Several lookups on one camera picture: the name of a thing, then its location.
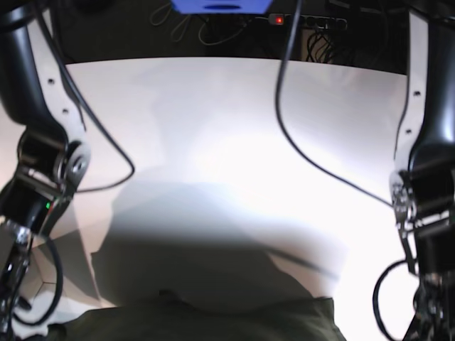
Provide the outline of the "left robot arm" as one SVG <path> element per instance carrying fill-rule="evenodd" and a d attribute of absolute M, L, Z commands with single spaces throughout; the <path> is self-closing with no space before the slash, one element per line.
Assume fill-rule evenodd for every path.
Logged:
<path fill-rule="evenodd" d="M 454 339 L 454 2 L 408 1 L 407 98 L 388 205 L 419 280 L 406 340 Z"/>

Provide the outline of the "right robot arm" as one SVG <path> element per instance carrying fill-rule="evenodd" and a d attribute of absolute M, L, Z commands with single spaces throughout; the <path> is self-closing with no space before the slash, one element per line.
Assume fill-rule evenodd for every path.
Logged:
<path fill-rule="evenodd" d="M 67 210 L 90 164 L 84 116 L 94 112 L 71 77 L 43 18 L 43 1 L 1 2 L 1 104 L 24 127 L 17 165 L 1 190 L 1 339 L 15 340 L 17 308 L 29 309 L 19 289 L 35 238 L 48 247 L 55 294 L 36 325 L 55 311 L 63 266 L 50 233 Z"/>

